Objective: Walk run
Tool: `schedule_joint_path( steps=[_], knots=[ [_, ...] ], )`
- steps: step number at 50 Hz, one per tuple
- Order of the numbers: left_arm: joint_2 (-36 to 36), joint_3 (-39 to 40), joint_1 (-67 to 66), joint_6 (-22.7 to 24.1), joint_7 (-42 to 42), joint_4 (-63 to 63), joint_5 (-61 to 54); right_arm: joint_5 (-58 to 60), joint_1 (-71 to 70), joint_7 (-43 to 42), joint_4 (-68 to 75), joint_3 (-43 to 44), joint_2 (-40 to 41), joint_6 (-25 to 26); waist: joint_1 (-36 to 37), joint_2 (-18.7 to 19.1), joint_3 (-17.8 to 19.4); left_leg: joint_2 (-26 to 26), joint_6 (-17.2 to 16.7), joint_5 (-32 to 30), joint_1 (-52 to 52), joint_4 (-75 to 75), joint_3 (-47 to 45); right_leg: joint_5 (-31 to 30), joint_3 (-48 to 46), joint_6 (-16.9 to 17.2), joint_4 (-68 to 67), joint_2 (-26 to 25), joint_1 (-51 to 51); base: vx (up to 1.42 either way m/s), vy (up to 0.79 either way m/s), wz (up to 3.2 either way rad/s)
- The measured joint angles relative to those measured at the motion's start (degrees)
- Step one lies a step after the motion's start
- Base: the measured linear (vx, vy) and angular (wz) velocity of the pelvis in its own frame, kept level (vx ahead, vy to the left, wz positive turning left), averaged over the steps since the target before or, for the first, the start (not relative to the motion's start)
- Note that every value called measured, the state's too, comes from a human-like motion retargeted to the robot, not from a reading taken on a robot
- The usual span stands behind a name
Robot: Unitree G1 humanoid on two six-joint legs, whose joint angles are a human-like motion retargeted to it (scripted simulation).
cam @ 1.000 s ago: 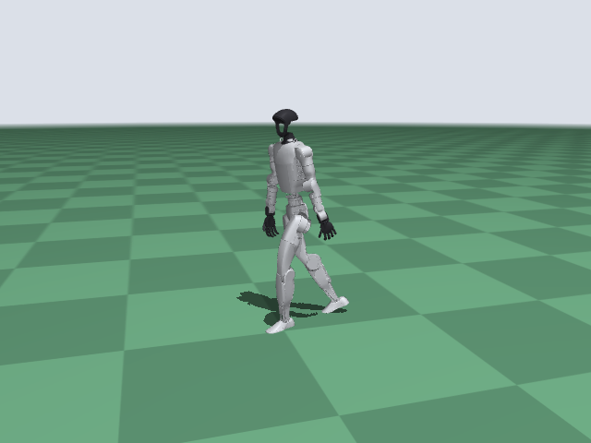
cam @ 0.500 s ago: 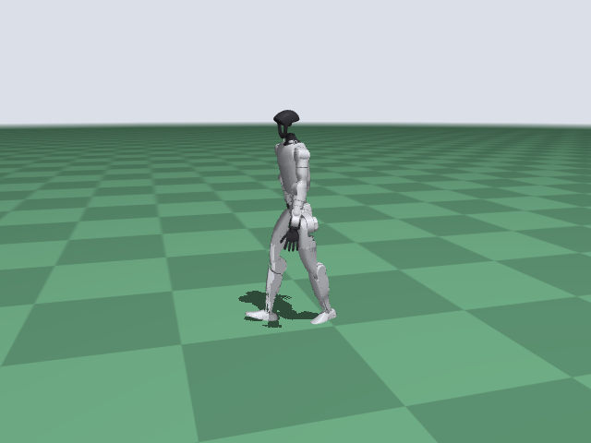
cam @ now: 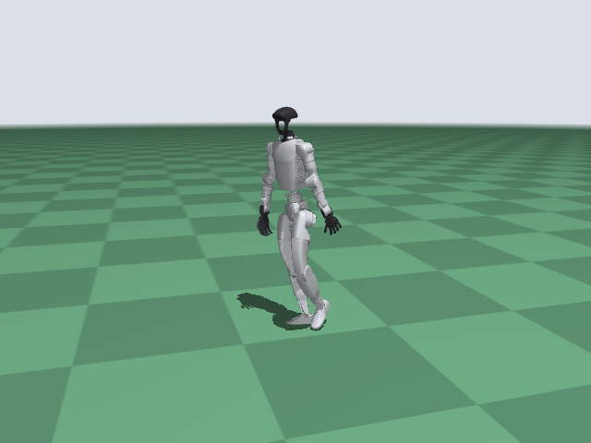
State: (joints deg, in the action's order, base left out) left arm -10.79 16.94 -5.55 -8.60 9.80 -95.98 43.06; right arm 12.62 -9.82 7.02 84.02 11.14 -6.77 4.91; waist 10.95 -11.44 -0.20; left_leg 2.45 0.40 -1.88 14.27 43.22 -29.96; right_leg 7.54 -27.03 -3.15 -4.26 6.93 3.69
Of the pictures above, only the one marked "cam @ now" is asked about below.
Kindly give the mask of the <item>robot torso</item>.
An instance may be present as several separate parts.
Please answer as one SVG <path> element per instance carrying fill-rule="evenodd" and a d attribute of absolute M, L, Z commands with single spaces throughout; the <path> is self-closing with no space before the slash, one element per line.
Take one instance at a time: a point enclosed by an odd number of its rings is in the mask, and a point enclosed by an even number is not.
<path fill-rule="evenodd" d="M 303 200 L 301 194 L 296 191 L 306 188 L 305 181 L 308 177 L 302 158 L 296 152 L 296 143 L 304 140 L 295 136 L 295 138 L 288 137 L 292 139 L 282 142 L 283 137 L 280 137 L 272 145 L 272 156 L 279 187 L 282 190 L 291 191 L 285 194 L 286 197 L 288 196 L 285 212 L 292 222 L 300 208 L 309 210 L 308 202 Z"/>

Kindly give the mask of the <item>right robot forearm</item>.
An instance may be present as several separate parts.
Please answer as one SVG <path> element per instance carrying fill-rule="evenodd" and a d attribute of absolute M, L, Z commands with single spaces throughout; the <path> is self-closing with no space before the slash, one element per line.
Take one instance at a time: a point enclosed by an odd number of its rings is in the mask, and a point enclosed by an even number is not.
<path fill-rule="evenodd" d="M 262 194 L 260 199 L 260 205 L 263 205 L 264 212 L 268 212 L 270 210 L 271 204 L 271 193 L 273 191 L 273 186 L 266 184 L 262 181 Z"/>

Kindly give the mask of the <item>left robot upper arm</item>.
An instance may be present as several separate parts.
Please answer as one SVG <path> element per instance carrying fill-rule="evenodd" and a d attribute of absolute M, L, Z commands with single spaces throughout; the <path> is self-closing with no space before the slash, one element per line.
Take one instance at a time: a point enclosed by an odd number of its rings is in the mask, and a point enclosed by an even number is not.
<path fill-rule="evenodd" d="M 308 143 L 308 142 L 297 142 L 295 144 L 296 147 L 296 152 L 298 154 L 299 157 L 302 158 L 302 161 L 304 163 L 305 169 L 308 173 L 308 177 L 306 178 L 306 186 L 308 188 L 313 188 L 316 187 L 314 184 L 314 176 L 318 176 L 318 172 L 317 172 L 317 165 L 315 162 L 315 158 L 314 158 L 314 148 L 313 146 Z"/>

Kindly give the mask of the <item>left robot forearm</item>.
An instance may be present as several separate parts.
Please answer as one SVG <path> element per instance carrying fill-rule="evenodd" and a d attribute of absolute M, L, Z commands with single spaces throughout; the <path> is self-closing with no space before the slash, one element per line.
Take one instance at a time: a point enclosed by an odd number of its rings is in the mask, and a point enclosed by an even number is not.
<path fill-rule="evenodd" d="M 328 201 L 325 199 L 323 185 L 317 176 L 314 176 L 313 181 L 316 187 L 312 190 L 312 194 L 317 201 L 317 206 L 324 212 L 325 216 L 327 216 L 332 213 L 332 211 L 328 205 Z"/>

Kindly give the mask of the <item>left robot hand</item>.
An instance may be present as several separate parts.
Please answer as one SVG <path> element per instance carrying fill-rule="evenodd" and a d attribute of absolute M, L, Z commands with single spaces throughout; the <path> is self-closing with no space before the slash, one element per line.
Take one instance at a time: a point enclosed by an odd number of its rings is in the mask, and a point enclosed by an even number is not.
<path fill-rule="evenodd" d="M 331 209 L 331 207 L 330 207 L 330 209 Z M 323 218 L 326 219 L 325 220 L 326 225 L 325 225 L 324 233 L 327 232 L 327 227 L 330 229 L 330 235 L 332 235 L 332 230 L 333 230 L 333 233 L 336 233 L 336 231 L 337 232 L 339 231 L 339 228 L 342 228 L 342 225 L 339 223 L 338 219 L 336 217 L 332 216 L 333 215 L 333 212 L 330 213 L 329 215 L 325 216 L 324 212 L 322 210 L 320 210 L 320 211 L 321 211 L 321 214 L 322 214 Z M 339 225 L 339 228 L 338 228 L 337 224 Z M 334 227 L 336 228 L 336 230 L 335 230 Z"/>

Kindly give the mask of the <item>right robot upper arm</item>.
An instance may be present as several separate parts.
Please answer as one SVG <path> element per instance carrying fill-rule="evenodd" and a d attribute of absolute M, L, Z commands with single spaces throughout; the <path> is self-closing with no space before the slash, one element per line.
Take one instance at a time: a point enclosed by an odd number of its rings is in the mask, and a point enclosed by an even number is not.
<path fill-rule="evenodd" d="M 273 161 L 273 156 L 272 156 L 273 143 L 274 142 L 270 142 L 266 147 L 268 172 L 262 176 L 262 181 L 266 184 L 269 184 L 269 185 L 273 184 L 276 180 L 276 172 L 275 172 L 274 161 Z"/>

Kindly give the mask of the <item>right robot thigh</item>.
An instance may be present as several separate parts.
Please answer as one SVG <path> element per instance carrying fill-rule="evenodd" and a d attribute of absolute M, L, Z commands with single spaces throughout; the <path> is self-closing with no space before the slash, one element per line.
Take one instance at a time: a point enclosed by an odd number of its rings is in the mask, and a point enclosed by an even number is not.
<path fill-rule="evenodd" d="M 277 226 L 277 239 L 278 239 L 280 252 L 281 252 L 285 266 L 294 275 L 294 263 L 293 263 L 292 246 L 291 246 L 291 232 L 292 232 L 292 230 L 289 230 L 289 228 L 292 228 L 292 225 L 293 225 L 293 222 L 288 219 L 286 212 L 279 216 L 278 226 Z"/>

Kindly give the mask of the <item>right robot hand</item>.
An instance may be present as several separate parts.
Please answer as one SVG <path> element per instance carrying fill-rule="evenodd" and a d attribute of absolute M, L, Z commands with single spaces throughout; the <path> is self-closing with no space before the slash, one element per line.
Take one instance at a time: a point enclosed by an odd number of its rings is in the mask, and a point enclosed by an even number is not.
<path fill-rule="evenodd" d="M 261 214 L 261 216 L 259 217 L 257 228 L 258 228 L 261 235 L 268 236 L 268 235 L 270 235 L 270 233 L 272 233 L 270 230 L 269 218 L 268 218 L 268 214 L 270 214 L 270 211 L 264 212 L 263 205 L 260 205 L 259 213 Z"/>

